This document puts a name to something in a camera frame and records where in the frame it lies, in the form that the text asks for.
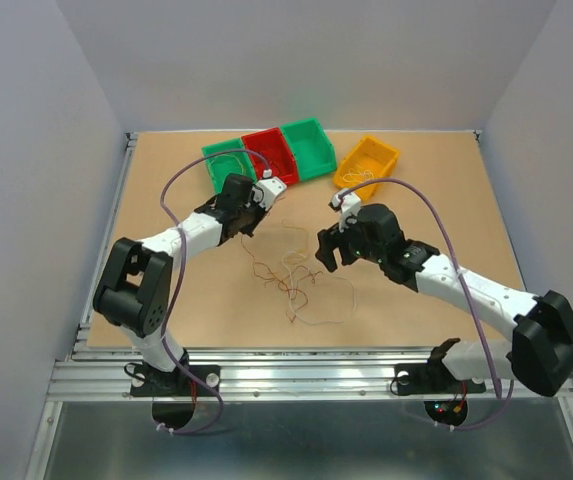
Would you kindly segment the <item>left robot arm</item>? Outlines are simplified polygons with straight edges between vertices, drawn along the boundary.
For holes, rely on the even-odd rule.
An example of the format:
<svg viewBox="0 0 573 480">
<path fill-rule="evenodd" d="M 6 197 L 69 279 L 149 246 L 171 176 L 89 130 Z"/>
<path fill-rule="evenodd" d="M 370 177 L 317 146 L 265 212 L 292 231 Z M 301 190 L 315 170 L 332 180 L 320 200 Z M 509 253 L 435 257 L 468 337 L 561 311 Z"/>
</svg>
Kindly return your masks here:
<svg viewBox="0 0 573 480">
<path fill-rule="evenodd" d="M 188 260 L 238 234 L 251 236 L 285 191 L 286 185 L 276 177 L 255 181 L 230 174 L 218 194 L 176 226 L 113 244 L 93 310 L 126 333 L 145 364 L 155 369 L 154 382 L 165 393 L 181 392 L 189 373 L 178 363 L 185 349 L 165 326 L 173 271 L 183 271 Z"/>
</svg>

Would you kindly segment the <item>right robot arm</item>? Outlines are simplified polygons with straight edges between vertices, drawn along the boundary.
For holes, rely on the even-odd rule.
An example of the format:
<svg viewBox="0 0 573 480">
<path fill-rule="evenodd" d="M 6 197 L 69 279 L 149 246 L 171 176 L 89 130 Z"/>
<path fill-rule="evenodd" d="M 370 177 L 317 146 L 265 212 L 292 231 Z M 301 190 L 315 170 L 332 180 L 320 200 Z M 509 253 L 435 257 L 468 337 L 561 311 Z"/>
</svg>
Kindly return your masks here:
<svg viewBox="0 0 573 480">
<path fill-rule="evenodd" d="M 358 260 L 375 264 L 391 282 L 470 314 L 499 341 L 449 338 L 422 365 L 398 379 L 400 394 L 444 393 L 472 380 L 513 380 L 554 396 L 573 374 L 573 309 L 553 290 L 515 290 L 454 264 L 437 248 L 405 236 L 382 204 L 333 200 L 337 223 L 318 232 L 316 258 L 333 272 Z"/>
</svg>

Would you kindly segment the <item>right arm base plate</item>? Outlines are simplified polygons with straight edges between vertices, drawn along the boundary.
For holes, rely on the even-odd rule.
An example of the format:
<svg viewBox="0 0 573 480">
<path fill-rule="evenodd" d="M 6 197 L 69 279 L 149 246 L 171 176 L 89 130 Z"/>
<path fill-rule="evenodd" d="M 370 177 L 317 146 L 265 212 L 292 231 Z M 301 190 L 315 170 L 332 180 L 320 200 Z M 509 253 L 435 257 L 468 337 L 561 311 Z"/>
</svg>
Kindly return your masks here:
<svg viewBox="0 0 573 480">
<path fill-rule="evenodd" d="M 389 391 L 397 396 L 481 394 L 486 392 L 484 383 L 456 380 L 443 366 L 429 363 L 402 363 L 394 367 Z"/>
</svg>

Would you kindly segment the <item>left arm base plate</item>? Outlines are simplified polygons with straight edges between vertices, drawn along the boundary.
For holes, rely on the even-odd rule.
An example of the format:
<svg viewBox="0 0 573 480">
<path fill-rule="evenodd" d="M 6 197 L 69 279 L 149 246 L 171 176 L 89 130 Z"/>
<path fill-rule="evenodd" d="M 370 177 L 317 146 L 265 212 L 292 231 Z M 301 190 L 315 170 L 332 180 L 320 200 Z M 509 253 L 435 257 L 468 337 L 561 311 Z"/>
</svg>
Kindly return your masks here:
<svg viewBox="0 0 573 480">
<path fill-rule="evenodd" d="M 195 384 L 179 369 L 161 372 L 146 363 L 128 362 L 123 370 L 131 380 L 132 397 L 213 397 L 207 388 Z"/>
</svg>

